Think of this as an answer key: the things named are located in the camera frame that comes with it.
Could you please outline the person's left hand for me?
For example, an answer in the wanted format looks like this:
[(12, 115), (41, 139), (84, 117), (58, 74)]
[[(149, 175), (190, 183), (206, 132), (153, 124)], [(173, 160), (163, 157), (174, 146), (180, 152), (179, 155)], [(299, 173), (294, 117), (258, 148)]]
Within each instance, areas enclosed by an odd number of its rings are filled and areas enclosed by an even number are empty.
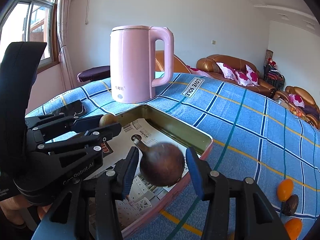
[(20, 194), (1, 201), (0, 205), (7, 220), (18, 226), (25, 223), (20, 210), (31, 206), (25, 197)]

